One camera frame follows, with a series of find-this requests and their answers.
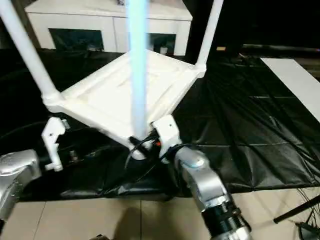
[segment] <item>black cylinder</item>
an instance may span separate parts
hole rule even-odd
[[[231,201],[203,211],[202,217],[211,236],[214,238],[243,227],[238,211]]]

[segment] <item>dark wall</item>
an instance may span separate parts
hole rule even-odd
[[[183,1],[193,16],[187,56],[194,63],[213,0]],[[243,44],[319,49],[319,23],[319,1],[224,0],[211,49],[222,46],[233,54]]]

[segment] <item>cabinet door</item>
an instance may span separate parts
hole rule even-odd
[[[116,52],[112,17],[44,13],[29,13],[28,16],[44,49],[73,46],[76,50],[83,44],[88,50],[100,48],[105,52]]]
[[[114,17],[116,50],[119,53],[129,51],[127,19]],[[149,19],[149,49],[158,53],[183,56],[186,53],[190,21]]]

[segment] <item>black stand leg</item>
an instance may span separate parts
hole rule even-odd
[[[320,195],[312,198],[309,201],[306,201],[304,204],[297,206],[296,208],[286,212],[285,214],[282,214],[281,216],[274,218],[273,221],[277,224],[277,223],[279,223],[285,219],[288,219],[294,215],[297,215],[297,214],[303,212],[304,210],[307,210],[307,209],[309,209],[319,203],[320,203]]]

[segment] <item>white bracket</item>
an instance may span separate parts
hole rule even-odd
[[[179,128],[172,115],[166,115],[154,121],[152,126],[156,129],[161,142],[159,157],[165,154],[170,147],[182,143]]]
[[[56,172],[58,172],[63,169],[60,157],[58,155],[59,144],[56,143],[56,141],[59,135],[63,135],[65,132],[65,125],[58,117],[51,117],[43,129],[41,136],[52,162],[45,166],[47,171],[54,169]]]

